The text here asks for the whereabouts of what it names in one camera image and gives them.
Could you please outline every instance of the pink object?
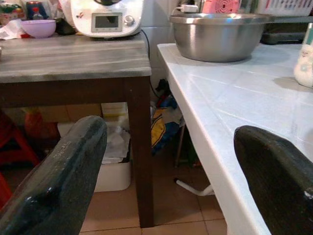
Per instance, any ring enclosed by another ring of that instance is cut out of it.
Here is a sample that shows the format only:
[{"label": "pink object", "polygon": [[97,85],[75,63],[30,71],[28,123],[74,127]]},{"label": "pink object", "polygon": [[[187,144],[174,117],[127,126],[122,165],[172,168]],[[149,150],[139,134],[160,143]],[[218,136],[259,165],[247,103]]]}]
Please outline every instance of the pink object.
[{"label": "pink object", "polygon": [[237,13],[239,0],[205,0],[202,13]]},{"label": "pink object", "polygon": [[23,30],[34,38],[48,38],[56,29],[55,20],[22,21]]}]

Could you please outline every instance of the stainless steel bowl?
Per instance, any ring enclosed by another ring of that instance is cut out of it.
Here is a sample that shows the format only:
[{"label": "stainless steel bowl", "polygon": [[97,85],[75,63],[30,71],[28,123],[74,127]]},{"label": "stainless steel bowl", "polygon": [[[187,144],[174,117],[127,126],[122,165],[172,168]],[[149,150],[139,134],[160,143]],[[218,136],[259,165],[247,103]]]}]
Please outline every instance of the stainless steel bowl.
[{"label": "stainless steel bowl", "polygon": [[182,56],[209,62],[247,58],[260,42],[264,24],[273,17],[261,14],[178,14],[170,16]]}]

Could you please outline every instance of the power cord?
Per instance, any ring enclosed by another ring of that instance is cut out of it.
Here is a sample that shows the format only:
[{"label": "power cord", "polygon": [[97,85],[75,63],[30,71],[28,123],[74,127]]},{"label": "power cord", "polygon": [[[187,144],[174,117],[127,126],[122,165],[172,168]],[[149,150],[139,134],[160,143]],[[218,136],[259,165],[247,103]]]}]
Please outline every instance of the power cord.
[{"label": "power cord", "polygon": [[[143,35],[145,35],[145,38],[146,38],[146,40],[147,40],[147,44],[148,44],[148,57],[149,57],[149,59],[150,59],[150,43],[149,43],[149,39],[148,39],[148,36],[147,36],[147,34],[146,34],[145,31],[141,30],[141,32],[143,33]],[[157,95],[157,93],[155,92],[155,90],[154,90],[154,88],[153,88],[153,86],[152,86],[151,78],[150,78],[150,81],[149,81],[149,82],[150,82],[150,87],[151,87],[151,90],[152,90],[153,94],[154,94],[157,98],[160,99],[160,96]]]}]

